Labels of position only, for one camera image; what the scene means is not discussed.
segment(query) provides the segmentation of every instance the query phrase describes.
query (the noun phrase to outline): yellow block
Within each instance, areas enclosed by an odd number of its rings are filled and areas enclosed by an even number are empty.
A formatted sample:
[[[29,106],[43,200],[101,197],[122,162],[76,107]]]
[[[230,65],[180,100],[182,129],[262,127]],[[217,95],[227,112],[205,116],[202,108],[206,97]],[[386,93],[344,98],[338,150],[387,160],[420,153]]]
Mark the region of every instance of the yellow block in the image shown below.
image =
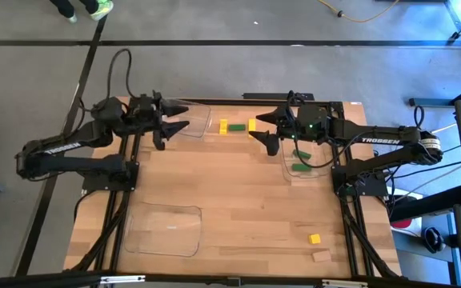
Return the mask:
[[[248,119],[248,131],[255,131],[255,119]]]
[[[220,119],[220,135],[227,134],[227,119]]]
[[[319,237],[319,234],[309,235],[309,242],[311,244],[319,244],[319,243],[321,243],[321,238]]]

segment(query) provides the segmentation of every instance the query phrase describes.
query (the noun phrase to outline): green shoe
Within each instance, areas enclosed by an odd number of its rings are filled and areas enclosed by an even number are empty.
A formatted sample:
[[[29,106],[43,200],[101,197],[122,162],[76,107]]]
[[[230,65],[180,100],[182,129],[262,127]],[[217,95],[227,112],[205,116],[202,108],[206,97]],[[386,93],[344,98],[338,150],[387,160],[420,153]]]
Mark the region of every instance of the green shoe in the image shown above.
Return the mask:
[[[101,20],[102,17],[108,15],[113,9],[113,2],[111,0],[97,0],[97,2],[99,3],[99,9],[90,14],[95,21]]]

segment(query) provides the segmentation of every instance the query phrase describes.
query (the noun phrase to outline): wooden table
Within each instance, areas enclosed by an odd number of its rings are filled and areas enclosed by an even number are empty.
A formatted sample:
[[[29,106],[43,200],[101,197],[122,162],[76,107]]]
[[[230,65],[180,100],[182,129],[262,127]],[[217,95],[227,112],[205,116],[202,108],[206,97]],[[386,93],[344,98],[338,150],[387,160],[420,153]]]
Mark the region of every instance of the wooden table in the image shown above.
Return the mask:
[[[362,104],[345,102],[343,105],[348,119],[366,124]],[[196,206],[202,214],[196,254],[183,257],[132,253],[129,249],[136,249],[138,244],[132,241],[130,244],[126,233],[117,270],[140,274],[349,278],[343,220],[331,176],[323,171],[317,178],[288,181],[282,153],[268,157],[265,147],[249,138],[246,131],[218,134],[220,118],[228,119],[229,123],[248,123],[249,118],[271,112],[274,107],[210,108],[212,122],[203,139],[176,135],[166,143],[165,151],[154,149],[149,134],[141,140],[138,183],[130,198],[126,221],[127,226],[134,222],[130,220],[132,214],[137,220],[143,220],[137,214],[147,211],[146,205],[150,204]],[[257,121],[257,130],[268,129],[273,130],[273,126]],[[284,149],[290,149],[290,143],[284,141],[283,145],[287,145]],[[96,149],[93,157],[116,154],[119,145],[119,138],[115,138],[111,146]],[[320,151],[313,154],[320,161],[331,159],[325,146],[312,151]],[[373,156],[370,145],[355,144],[351,151],[355,158]],[[108,194],[98,191],[81,203],[65,268],[77,264],[100,235]],[[361,201],[367,237],[389,267],[400,273],[385,207],[377,198],[361,197]],[[188,215],[190,219],[184,218],[186,221],[171,218],[179,225],[195,228],[187,230],[190,233],[186,234],[186,242],[184,237],[165,233],[164,238],[159,239],[165,242],[165,248],[171,248],[175,241],[185,252],[193,248],[188,242],[193,241],[196,231],[196,213],[194,215]],[[149,225],[168,226],[168,221],[155,219]],[[310,244],[310,234],[320,234],[321,243]],[[112,243],[111,239],[103,268],[109,265]],[[362,252],[356,239],[355,250],[359,271],[364,274]]]

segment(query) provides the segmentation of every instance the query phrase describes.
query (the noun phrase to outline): yellow cable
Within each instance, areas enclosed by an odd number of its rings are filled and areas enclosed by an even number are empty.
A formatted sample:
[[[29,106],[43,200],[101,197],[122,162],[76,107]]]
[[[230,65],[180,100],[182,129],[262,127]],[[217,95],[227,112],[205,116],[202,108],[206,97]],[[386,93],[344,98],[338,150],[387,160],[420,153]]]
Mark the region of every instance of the yellow cable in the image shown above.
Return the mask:
[[[322,3],[324,6],[330,8],[330,10],[334,11],[336,14],[339,14],[339,10],[335,9],[332,5],[326,3],[325,1],[323,0],[318,0],[320,3]],[[382,11],[381,13],[379,14],[376,14],[375,16],[371,17],[371,18],[368,18],[368,19],[365,19],[365,20],[357,20],[357,19],[353,19],[353,18],[350,18],[348,16],[346,16],[344,13],[341,13],[341,16],[340,17],[343,17],[343,18],[346,18],[352,22],[357,22],[357,23],[365,23],[365,22],[369,22],[377,17],[380,17],[382,16],[384,13],[386,13],[387,11],[389,11],[392,7],[394,7],[394,5],[398,4],[399,0],[395,0],[394,2],[392,2],[392,4],[387,7],[384,11]]]

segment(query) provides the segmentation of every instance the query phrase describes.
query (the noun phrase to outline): red object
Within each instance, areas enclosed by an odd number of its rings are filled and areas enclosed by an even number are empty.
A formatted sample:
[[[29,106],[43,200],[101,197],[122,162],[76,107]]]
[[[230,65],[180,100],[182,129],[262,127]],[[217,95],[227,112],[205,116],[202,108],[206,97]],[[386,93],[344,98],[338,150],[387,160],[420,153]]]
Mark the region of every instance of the red object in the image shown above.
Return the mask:
[[[391,223],[391,226],[398,229],[404,229],[407,228],[410,224],[412,224],[412,219],[393,222]]]

